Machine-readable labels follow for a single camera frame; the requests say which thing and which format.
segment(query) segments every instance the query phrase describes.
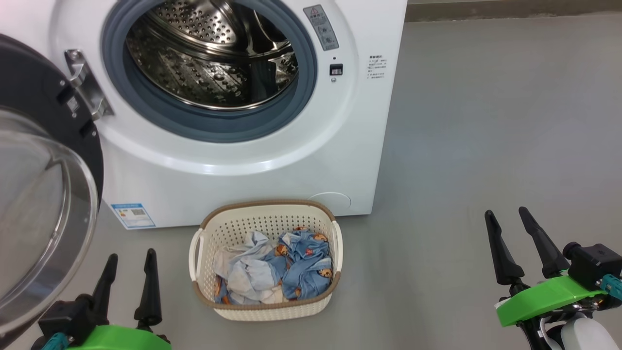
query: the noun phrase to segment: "door hinge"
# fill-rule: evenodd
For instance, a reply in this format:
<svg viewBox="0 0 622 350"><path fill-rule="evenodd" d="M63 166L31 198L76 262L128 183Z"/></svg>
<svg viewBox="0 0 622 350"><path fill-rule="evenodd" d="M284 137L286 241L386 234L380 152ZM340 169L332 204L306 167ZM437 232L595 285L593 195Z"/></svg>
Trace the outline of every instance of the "door hinge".
<svg viewBox="0 0 622 350"><path fill-rule="evenodd" d="M102 116L113 115L113 109L110 107L104 92L101 91L101 87L93 76L82 51L66 50L65 60L72 74L69 81L86 102L93 120Z"/></svg>

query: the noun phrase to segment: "gray floor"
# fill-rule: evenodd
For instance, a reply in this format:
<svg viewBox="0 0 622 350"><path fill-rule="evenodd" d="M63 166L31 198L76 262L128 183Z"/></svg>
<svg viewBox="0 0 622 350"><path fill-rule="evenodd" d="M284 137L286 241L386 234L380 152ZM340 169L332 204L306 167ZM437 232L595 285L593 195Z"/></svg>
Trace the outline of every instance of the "gray floor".
<svg viewBox="0 0 622 350"><path fill-rule="evenodd" d="M187 273L193 227L126 232L103 209L63 294L92 290L119 254L110 319L133 325L149 247L175 349L527 349L499 326L483 213L493 209L528 283L541 279L518 207L563 247L622 252L622 16L407 24L374 212L340 219L343 278L328 308L275 323L221 319ZM622 310L596 315L622 344ZM31 329L10 349L26 349Z"/></svg>

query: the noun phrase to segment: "green plastic part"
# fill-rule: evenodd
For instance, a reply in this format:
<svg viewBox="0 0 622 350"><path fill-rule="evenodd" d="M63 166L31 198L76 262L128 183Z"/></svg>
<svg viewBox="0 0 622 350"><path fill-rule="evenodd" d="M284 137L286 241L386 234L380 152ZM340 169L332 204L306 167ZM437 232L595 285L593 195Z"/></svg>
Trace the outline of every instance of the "green plastic part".
<svg viewBox="0 0 622 350"><path fill-rule="evenodd" d="M82 344L74 350L171 350L169 343L155 334L141 329L115 326L97 326Z"/></svg>
<svg viewBox="0 0 622 350"><path fill-rule="evenodd" d="M511 326L599 294L606 293L601 290L587 290L570 276L554 277L514 295L499 306L497 316L503 327Z"/></svg>

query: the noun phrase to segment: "basket handle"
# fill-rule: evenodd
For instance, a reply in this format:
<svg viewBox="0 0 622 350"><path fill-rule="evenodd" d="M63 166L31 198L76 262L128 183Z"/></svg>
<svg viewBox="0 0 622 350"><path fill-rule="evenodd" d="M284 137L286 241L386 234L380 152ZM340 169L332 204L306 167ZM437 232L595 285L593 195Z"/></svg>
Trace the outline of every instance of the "basket handle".
<svg viewBox="0 0 622 350"><path fill-rule="evenodd" d="M192 241L190 242L190 252L188 253L188 269L190 270L190 279L193 282L197 280L197 275L199 273L197 263L196 263L197 243L200 244L199 256L201 256L203 252L203 235L201 234L202 232L203 232L203 229L199 228L197 233L195 233L194 237L192 237Z"/></svg>
<svg viewBox="0 0 622 350"><path fill-rule="evenodd" d="M333 237L337 239L337 271L341 271L343 264L343 238L341 237L341 228L337 221L333 221Z"/></svg>

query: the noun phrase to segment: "plastic basket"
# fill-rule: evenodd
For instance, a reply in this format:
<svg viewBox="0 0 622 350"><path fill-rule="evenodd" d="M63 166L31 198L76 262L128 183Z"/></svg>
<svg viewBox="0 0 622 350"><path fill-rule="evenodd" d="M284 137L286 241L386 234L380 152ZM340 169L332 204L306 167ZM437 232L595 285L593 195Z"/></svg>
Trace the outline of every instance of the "plastic basket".
<svg viewBox="0 0 622 350"><path fill-rule="evenodd" d="M220 247L242 244L249 231L259 231L276 241L283 232L308 227L328 238L333 278L328 289L312 299L262 305L224 305L214 302L216 274L214 254ZM341 277L343 241L335 216L311 201L261 201L235 204L214 210L192 238L188 267L198 297L220 316L234 321L276 321L311 316L330 301Z"/></svg>

